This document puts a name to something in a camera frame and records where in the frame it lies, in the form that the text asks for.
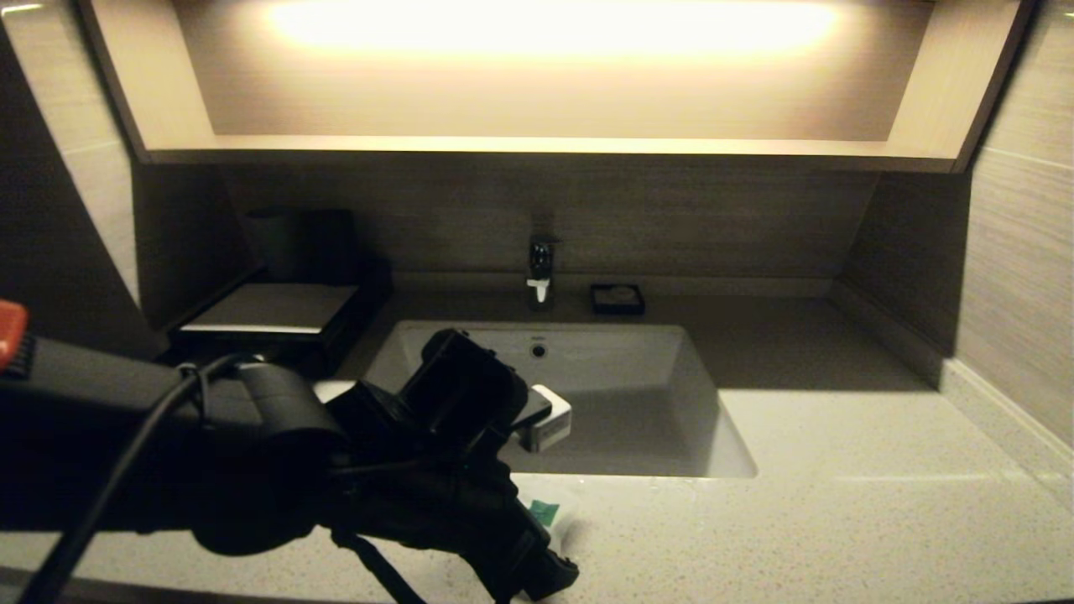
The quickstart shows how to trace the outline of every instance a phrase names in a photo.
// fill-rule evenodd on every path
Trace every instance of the light fixture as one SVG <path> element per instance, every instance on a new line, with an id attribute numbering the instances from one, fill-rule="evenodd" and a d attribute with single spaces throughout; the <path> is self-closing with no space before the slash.
<path id="1" fill-rule="evenodd" d="M 33 4 L 15 4 L 13 6 L 4 6 L 3 9 L 0 9 L 0 17 L 5 17 L 10 13 L 21 13 L 24 11 L 33 11 L 34 9 L 41 9 L 43 6 L 44 4 L 41 4 L 40 2 Z"/>
<path id="2" fill-rule="evenodd" d="M 292 43 L 359 54 L 701 57 L 818 42 L 830 3 L 720 0 L 293 0 L 264 16 Z"/>

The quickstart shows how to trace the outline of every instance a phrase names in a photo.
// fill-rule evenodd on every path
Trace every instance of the white sink basin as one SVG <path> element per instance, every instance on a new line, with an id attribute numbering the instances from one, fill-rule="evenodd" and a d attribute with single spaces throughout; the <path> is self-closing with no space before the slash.
<path id="1" fill-rule="evenodd" d="M 567 440 L 540 454 L 508 443 L 513 472 L 752 477 L 757 468 L 723 409 L 684 329 L 402 321 L 365 379 L 397 391 L 421 364 L 422 346 L 455 328 L 570 402 Z"/>

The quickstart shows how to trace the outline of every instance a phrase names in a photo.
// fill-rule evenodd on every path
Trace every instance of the red object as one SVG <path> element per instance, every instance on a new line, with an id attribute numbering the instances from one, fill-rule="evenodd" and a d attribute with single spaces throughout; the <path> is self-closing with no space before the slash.
<path id="1" fill-rule="evenodd" d="M 21 304 L 0 300 L 0 372 L 18 354 L 29 314 Z"/>

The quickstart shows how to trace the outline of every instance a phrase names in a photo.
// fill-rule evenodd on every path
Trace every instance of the cabinet shelf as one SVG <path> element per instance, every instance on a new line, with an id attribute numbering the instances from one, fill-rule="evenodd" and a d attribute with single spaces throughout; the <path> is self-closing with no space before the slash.
<path id="1" fill-rule="evenodd" d="M 147 162 L 685 154 L 930 172 L 964 169 L 1030 3 L 82 0 Z"/>

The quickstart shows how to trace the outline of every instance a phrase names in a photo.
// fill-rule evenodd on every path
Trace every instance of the wall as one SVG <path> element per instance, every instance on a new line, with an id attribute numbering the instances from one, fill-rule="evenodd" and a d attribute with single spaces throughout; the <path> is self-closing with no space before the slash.
<path id="1" fill-rule="evenodd" d="M 1041 3 L 972 171 L 884 174 L 842 279 L 1074 438 L 1074 2 Z"/>
<path id="2" fill-rule="evenodd" d="M 872 173 L 661 156 L 365 154 L 335 166 L 224 169 L 240 211 L 348 207 L 397 271 L 522 274 L 552 231 L 568 273 L 832 277 Z"/>
<path id="3" fill-rule="evenodd" d="M 99 236 L 0 29 L 0 298 L 38 334 L 132 357 L 149 329 Z"/>
<path id="4" fill-rule="evenodd" d="M 159 331 L 246 274 L 253 259 L 215 168 L 131 160 L 73 0 L 37 4 L 5 14 L 4 29 L 45 135 L 128 296 Z"/>

